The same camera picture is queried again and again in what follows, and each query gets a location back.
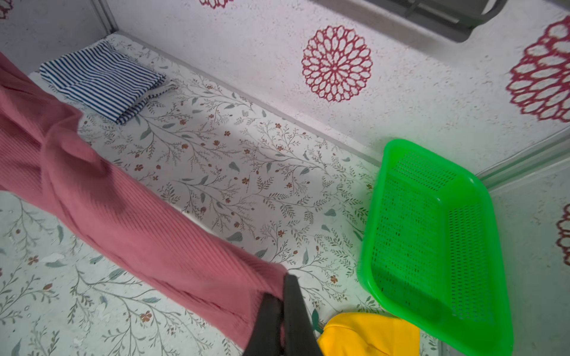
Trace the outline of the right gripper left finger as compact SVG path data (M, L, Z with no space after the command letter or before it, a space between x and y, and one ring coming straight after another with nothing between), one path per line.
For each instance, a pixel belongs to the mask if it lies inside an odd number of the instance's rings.
M243 356L279 356L282 353L281 325L283 322L282 301L264 294L258 316Z

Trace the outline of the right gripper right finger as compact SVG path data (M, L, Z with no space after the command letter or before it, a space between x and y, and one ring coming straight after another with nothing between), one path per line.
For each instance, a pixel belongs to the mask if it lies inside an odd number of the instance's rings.
M284 279L284 355L322 356L313 333L298 278L288 274Z

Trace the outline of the maroon tank top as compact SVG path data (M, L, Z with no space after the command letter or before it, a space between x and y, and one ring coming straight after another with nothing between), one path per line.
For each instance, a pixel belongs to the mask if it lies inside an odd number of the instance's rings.
M81 118L2 57L1 189L246 347L286 269L209 234L102 158L78 135Z

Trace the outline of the blue white striped tank top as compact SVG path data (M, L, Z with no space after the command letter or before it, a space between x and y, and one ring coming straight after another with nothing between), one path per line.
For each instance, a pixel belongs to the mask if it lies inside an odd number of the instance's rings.
M107 41L40 66L40 75L59 93L124 125L146 104L176 84L116 51Z

